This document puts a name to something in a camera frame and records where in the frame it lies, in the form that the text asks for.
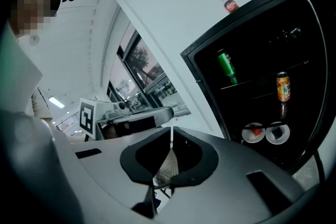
person's sleeve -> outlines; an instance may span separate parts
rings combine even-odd
[[[37,88],[34,90],[33,96],[31,97],[31,102],[33,105],[33,112],[35,117],[40,119],[53,118],[46,101],[43,99],[43,96]]]

window pane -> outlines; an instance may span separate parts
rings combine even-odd
[[[190,114],[188,107],[185,105],[170,80],[161,86],[158,84],[151,94],[156,96],[163,106],[170,106],[174,110],[174,115],[176,117]]]
[[[143,39],[130,51],[126,62],[144,88],[164,73]]]
[[[123,51],[126,50],[126,47],[127,47],[128,43],[130,42],[131,37],[134,34],[134,32],[135,32],[135,27],[132,25],[132,23],[130,23],[128,28],[125,31],[124,36],[121,39],[121,42],[120,42],[120,46],[123,49]]]
[[[127,107],[133,111],[150,109],[146,100],[139,94],[138,88],[126,72],[119,57],[116,56],[115,58],[111,70],[110,81],[117,94],[124,100]]]

tree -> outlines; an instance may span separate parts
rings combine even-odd
[[[140,75],[144,74],[146,77],[154,80],[151,74],[148,74],[143,69],[148,66],[148,52],[145,48],[136,47],[131,53],[129,57],[128,64],[135,69],[137,73]]]

ceiling light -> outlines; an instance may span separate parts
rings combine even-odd
[[[58,101],[55,97],[50,97],[49,102],[58,106],[60,109],[64,108],[64,105],[60,101]]]

plate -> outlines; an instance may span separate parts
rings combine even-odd
[[[262,124],[258,123],[258,122],[253,122],[250,124],[247,124],[245,127],[250,127],[251,125],[256,125],[256,126],[261,126]],[[262,133],[259,134],[258,136],[255,136],[252,132],[252,130],[243,130],[241,132],[241,136],[243,137],[243,139],[247,142],[247,143],[257,143],[259,142],[261,139],[264,138],[265,136],[265,129],[262,128]]]
[[[272,134],[272,131],[276,128],[276,127],[280,127],[283,135],[282,137],[280,137],[279,139],[275,139],[274,135]],[[290,135],[290,130],[288,125],[281,125],[281,126],[275,126],[275,127],[269,127],[266,129],[266,139],[268,140],[269,143],[273,144],[273,145],[281,145],[284,142],[286,142],[289,138]]]

